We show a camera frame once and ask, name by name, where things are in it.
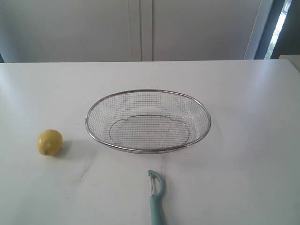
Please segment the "white side table corner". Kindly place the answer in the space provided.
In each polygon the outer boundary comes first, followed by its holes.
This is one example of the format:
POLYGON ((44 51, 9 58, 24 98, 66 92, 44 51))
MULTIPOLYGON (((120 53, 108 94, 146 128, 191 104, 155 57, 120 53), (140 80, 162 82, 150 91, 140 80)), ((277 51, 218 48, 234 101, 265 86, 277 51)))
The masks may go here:
POLYGON ((279 58, 288 60, 298 71, 300 71, 300 55, 280 55, 279 58))

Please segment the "yellow lemon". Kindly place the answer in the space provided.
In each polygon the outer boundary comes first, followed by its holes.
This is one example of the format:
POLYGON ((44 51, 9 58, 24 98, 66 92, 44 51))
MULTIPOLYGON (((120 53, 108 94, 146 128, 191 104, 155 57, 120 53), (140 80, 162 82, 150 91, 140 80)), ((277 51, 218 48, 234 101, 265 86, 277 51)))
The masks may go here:
POLYGON ((62 134, 54 129, 48 129, 42 132, 37 140, 37 148, 40 154, 44 156, 56 155, 63 145, 62 134))

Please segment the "window with dark frame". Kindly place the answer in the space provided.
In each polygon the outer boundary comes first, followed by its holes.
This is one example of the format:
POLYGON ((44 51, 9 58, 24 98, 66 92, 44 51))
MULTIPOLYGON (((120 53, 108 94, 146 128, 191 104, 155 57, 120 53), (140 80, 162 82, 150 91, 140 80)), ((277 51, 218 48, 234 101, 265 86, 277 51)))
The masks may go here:
POLYGON ((300 1, 274 0, 254 59, 279 59, 300 53, 300 1))

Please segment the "teal handled peeler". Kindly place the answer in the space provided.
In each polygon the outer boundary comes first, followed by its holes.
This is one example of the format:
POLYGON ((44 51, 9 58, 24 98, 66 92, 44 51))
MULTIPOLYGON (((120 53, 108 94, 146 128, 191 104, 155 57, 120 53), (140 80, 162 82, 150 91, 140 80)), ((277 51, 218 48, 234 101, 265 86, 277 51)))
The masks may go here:
POLYGON ((166 183, 164 178, 153 170, 148 170, 150 178, 150 212, 152 225, 164 225, 165 217, 162 209, 162 198, 166 190, 166 183), (160 190, 156 192, 155 180, 160 184, 160 190))

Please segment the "white cabinet doors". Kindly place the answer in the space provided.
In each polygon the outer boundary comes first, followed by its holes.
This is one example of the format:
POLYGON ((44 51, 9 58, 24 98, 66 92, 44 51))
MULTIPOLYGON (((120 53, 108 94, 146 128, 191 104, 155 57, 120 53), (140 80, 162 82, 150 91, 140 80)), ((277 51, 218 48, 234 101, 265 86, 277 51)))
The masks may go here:
POLYGON ((270 0, 3 0, 5 62, 253 59, 270 0))

